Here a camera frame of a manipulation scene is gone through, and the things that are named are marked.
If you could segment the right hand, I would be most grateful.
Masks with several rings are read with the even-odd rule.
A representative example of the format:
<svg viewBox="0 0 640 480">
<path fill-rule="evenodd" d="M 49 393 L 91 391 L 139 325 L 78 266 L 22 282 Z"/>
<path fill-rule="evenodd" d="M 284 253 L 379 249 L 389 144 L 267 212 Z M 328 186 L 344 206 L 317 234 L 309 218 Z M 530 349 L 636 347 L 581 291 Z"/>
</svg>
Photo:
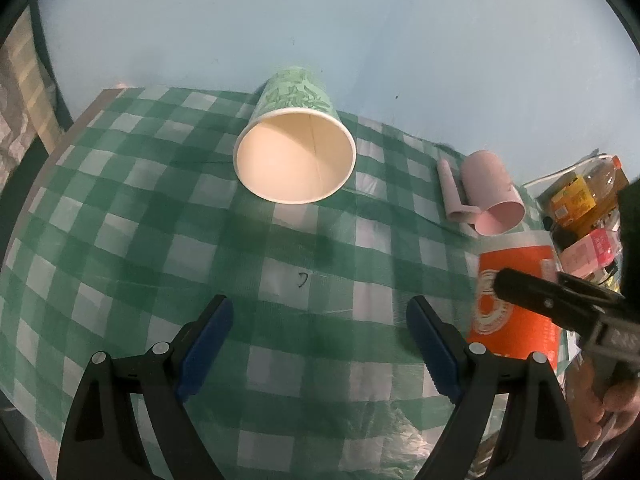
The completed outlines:
<svg viewBox="0 0 640 480">
<path fill-rule="evenodd" d="M 616 423 L 604 438 L 612 440 L 624 434 L 639 415 L 639 381 L 619 382 L 600 399 L 593 391 L 594 369 L 590 359 L 574 359 L 566 371 L 565 392 L 576 440 L 580 448 L 597 441 L 606 414 L 616 414 Z"/>
</svg>

